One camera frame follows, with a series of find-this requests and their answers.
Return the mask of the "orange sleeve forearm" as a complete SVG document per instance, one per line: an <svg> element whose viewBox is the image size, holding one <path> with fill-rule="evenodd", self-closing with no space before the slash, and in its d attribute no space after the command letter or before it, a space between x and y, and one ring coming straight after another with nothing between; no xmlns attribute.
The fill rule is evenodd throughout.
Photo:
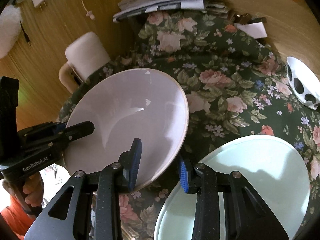
<svg viewBox="0 0 320 240"><path fill-rule="evenodd" d="M31 218L25 213L18 200L13 196L10 196L10 205L1 211L1 215L11 230L21 240L24 240L25 234L35 220L35 218Z"/></svg>

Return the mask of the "person's left hand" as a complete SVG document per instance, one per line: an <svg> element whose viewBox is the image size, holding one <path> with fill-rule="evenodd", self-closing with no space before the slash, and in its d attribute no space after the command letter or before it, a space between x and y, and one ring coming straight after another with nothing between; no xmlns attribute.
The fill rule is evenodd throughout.
<svg viewBox="0 0 320 240"><path fill-rule="evenodd" d="M8 183L7 180L3 180L2 186L4 189L14 198L19 193L18 190L14 189L14 186ZM41 206L43 200L44 184L40 172L30 176L22 187L23 193L26 194L24 199L27 205L32 207Z"/></svg>

